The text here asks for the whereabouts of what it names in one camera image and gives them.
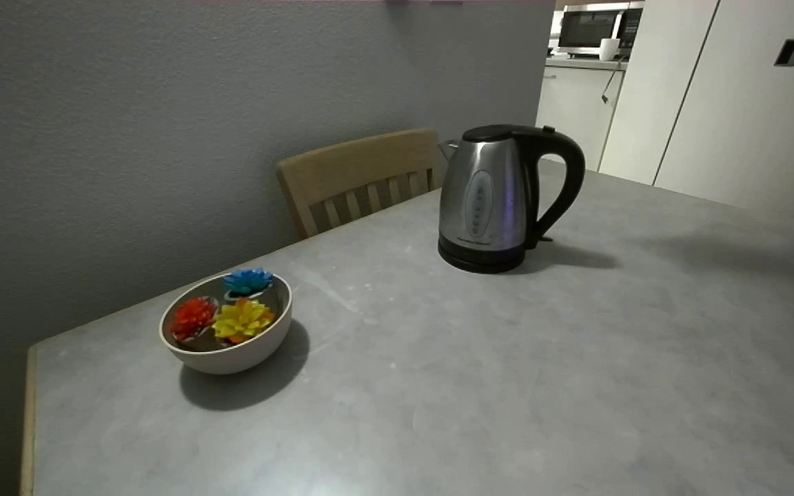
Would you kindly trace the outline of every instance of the white cabinet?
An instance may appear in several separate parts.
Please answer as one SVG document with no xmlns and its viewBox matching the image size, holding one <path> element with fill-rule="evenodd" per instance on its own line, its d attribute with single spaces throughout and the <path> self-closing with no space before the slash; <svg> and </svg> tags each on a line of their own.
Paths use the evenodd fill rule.
<svg viewBox="0 0 794 496">
<path fill-rule="evenodd" d="M 716 3 L 646 0 L 600 175 L 654 185 Z"/>
<path fill-rule="evenodd" d="M 621 84 L 624 72 L 617 63 L 613 70 L 546 67 L 535 125 L 556 127 L 573 139 L 584 152 L 586 168 L 597 171 Z"/>
<path fill-rule="evenodd" d="M 794 222 L 794 3 L 721 0 L 655 179 L 658 189 Z"/>
</svg>

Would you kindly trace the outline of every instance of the black kettle handle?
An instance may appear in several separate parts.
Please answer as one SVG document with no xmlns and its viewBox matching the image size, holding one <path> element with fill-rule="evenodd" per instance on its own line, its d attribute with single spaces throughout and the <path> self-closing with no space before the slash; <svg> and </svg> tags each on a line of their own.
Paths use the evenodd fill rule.
<svg viewBox="0 0 794 496">
<path fill-rule="evenodd" d="M 529 230 L 527 248 L 535 248 L 538 241 L 566 216 L 566 211 L 577 201 L 584 185 L 584 152 L 553 127 L 542 129 L 516 129 L 520 160 L 529 165 Z M 538 160 L 541 156 L 556 156 L 566 160 L 566 182 L 556 201 L 538 218 L 541 185 L 538 185 Z"/>
</svg>

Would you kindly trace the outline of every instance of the microwave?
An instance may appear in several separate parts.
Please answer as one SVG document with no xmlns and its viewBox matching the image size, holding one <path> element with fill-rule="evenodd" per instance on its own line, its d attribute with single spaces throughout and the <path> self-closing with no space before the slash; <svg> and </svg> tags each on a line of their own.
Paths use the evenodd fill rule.
<svg viewBox="0 0 794 496">
<path fill-rule="evenodd" d="M 628 58 L 643 22 L 643 3 L 584 3 L 563 10 L 556 52 L 597 58 L 600 39 L 621 39 L 617 58 Z"/>
</svg>

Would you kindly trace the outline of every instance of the wooden chair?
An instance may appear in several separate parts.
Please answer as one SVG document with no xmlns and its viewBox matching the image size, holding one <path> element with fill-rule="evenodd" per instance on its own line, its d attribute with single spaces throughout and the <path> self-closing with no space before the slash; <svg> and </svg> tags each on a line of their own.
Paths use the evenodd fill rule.
<svg viewBox="0 0 794 496">
<path fill-rule="evenodd" d="M 436 191 L 440 175 L 443 156 L 431 129 L 333 143 L 279 164 L 302 238 Z"/>
</svg>

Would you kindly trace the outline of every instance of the stainless steel kettle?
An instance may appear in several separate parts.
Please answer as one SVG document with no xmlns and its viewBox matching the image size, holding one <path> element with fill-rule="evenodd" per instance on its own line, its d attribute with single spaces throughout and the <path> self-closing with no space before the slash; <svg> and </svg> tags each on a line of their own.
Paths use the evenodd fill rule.
<svg viewBox="0 0 794 496">
<path fill-rule="evenodd" d="M 566 160 L 566 185 L 538 218 L 541 156 Z M 440 191 L 440 256 L 464 271 L 501 274 L 573 205 L 584 182 L 581 150 L 552 127 L 476 127 L 464 132 Z"/>
</svg>

